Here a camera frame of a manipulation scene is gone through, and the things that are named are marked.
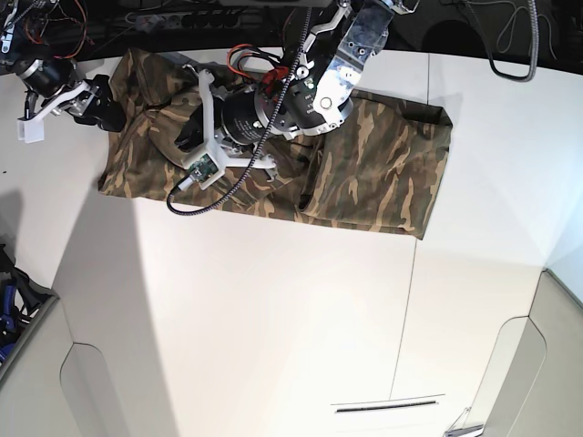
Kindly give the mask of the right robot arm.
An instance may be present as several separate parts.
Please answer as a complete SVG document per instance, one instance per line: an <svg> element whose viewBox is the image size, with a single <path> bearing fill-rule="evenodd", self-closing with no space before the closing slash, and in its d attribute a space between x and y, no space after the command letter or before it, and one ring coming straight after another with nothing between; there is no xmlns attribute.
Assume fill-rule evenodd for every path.
<svg viewBox="0 0 583 437"><path fill-rule="evenodd" d="M67 114L82 126L119 133L126 115L111 90L110 77L86 77L77 56L93 44L85 1L3 1L1 73L26 87L18 139L45 138L45 118Z"/></svg>

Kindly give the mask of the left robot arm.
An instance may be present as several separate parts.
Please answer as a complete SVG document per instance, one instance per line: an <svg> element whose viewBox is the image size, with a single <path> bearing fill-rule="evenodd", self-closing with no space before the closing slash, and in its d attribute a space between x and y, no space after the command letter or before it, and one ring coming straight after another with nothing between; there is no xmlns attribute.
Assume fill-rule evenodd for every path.
<svg viewBox="0 0 583 437"><path fill-rule="evenodd" d="M176 190L209 188L230 168L242 169L244 177L257 168L275 178L276 160L263 151L267 140L340 127L367 61L384 49L394 17L416 8L403 1L341 1L326 23L313 25L306 16L298 42L261 79L237 91L216 86L210 69L195 69L201 105L176 141L178 165L187 172Z"/></svg>

